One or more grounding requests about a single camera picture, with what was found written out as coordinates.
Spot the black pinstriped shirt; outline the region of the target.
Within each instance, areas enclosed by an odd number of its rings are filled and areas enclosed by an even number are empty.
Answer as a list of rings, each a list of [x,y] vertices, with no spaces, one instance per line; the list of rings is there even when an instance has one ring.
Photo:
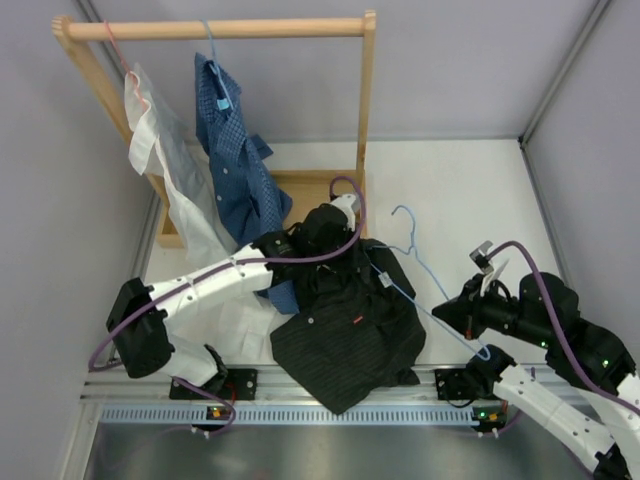
[[[399,261],[373,238],[294,282],[299,311],[270,335],[274,361],[293,378],[342,373],[367,379],[412,369],[427,333]],[[320,402],[334,414],[357,403]]]

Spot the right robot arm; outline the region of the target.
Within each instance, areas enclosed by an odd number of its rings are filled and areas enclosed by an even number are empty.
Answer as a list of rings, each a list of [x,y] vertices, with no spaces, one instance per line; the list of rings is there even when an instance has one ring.
[[[494,330],[545,352],[545,362],[596,413],[581,413],[515,358],[488,344],[443,381],[441,399],[501,400],[543,427],[595,479],[639,476],[639,373],[621,339],[582,318],[579,297],[549,273],[529,274],[512,295],[481,274],[432,310],[468,340]]]

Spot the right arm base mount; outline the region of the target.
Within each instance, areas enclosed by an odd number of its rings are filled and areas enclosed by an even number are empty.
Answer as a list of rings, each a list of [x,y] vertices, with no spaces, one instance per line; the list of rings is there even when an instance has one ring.
[[[468,368],[436,369],[434,372],[437,398],[457,409],[472,408],[471,435],[477,438],[499,439],[514,429],[524,418],[520,410],[510,412],[509,403],[490,392],[491,380]]]

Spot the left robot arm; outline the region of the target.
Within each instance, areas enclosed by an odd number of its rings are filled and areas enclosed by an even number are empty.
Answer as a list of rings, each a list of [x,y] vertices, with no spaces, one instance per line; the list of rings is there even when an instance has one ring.
[[[177,330],[227,300],[296,280],[342,255],[359,236],[360,209],[355,195],[342,194],[291,230],[266,233],[210,267],[155,285],[139,278],[124,283],[106,327],[127,375],[163,373],[189,382],[203,398],[221,395],[226,368],[219,354]]]

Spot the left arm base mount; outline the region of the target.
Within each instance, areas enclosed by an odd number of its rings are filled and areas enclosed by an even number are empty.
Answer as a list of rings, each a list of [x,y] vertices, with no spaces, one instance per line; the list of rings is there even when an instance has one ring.
[[[202,386],[173,379],[169,399],[174,401],[209,401],[205,407],[204,422],[193,423],[192,428],[206,437],[228,430],[238,421],[236,403],[252,401],[256,397],[258,372],[252,368],[231,368],[224,378],[216,376]]]

